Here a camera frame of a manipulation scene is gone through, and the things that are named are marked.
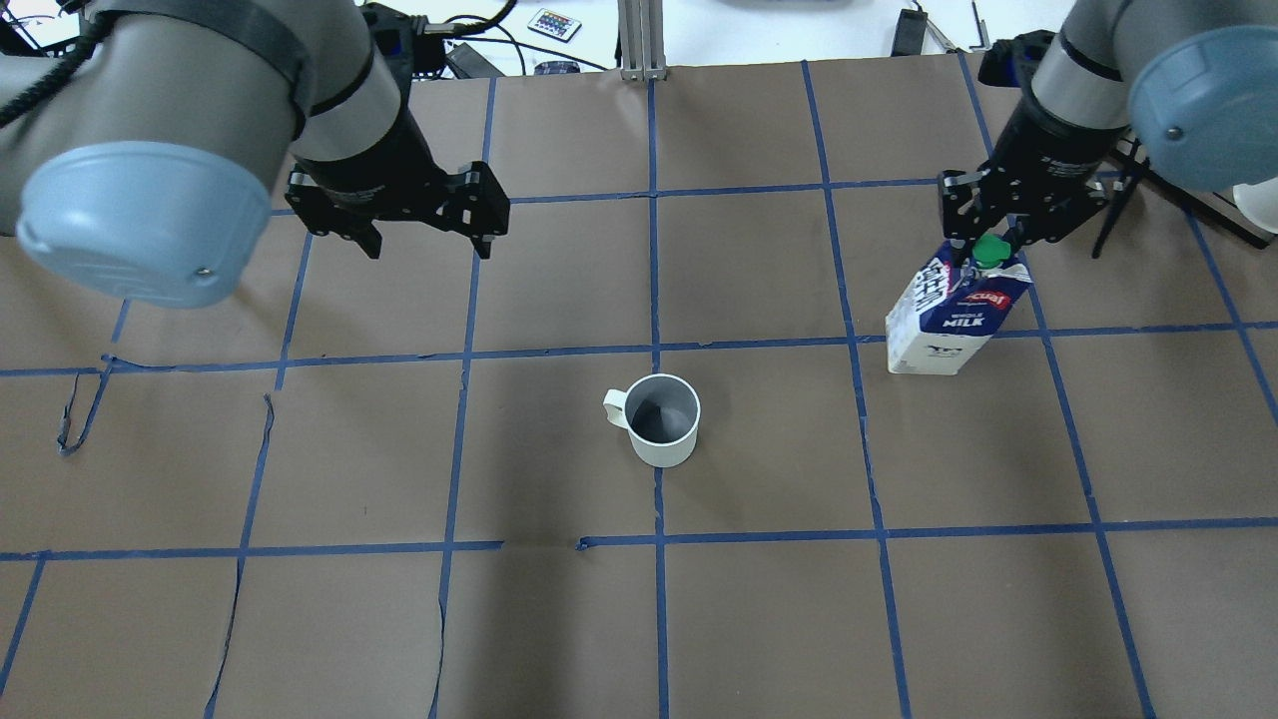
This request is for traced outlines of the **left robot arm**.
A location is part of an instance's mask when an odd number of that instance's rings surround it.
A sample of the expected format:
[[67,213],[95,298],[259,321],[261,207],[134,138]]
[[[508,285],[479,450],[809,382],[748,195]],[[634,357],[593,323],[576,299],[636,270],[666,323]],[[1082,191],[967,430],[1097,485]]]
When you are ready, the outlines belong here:
[[492,169],[435,163],[409,95],[447,38],[380,3],[68,1],[59,57],[3,56],[3,236],[52,275],[155,307],[236,290],[275,186],[316,236],[371,259],[417,222],[487,259],[510,201]]

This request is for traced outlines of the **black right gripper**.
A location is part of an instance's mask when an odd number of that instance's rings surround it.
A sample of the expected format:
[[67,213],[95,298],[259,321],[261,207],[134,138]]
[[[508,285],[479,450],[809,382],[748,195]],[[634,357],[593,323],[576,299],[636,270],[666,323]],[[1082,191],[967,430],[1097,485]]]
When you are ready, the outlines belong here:
[[1108,202],[1095,174],[1127,126],[1074,126],[1036,100],[1017,102],[989,158],[937,178],[942,232],[962,268],[976,238],[1008,222],[1005,240],[1019,259],[1028,246],[1059,241]]

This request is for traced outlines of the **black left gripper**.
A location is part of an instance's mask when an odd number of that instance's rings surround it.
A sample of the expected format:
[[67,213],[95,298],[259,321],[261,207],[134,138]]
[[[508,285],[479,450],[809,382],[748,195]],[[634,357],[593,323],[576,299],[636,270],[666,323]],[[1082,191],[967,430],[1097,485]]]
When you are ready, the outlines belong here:
[[417,222],[469,238],[475,257],[489,261],[495,238],[507,234],[511,202],[496,172],[470,161],[456,172],[435,163],[412,117],[397,112],[386,135],[346,160],[296,160],[285,201],[316,238],[334,234],[380,259],[378,222]]

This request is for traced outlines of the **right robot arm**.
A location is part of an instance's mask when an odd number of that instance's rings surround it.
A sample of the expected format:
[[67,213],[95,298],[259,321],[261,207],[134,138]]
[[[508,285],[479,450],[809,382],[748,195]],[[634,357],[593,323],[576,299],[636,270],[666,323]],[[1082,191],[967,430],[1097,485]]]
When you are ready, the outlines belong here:
[[[1058,31],[996,42],[982,86],[1019,102],[984,163],[939,176],[942,232],[962,266],[1010,222],[1011,252],[1056,243],[1144,172],[1183,192],[1232,192],[1275,231],[1277,6],[1273,1],[1077,1]],[[1123,137],[1144,163],[1105,195],[1095,174]]]

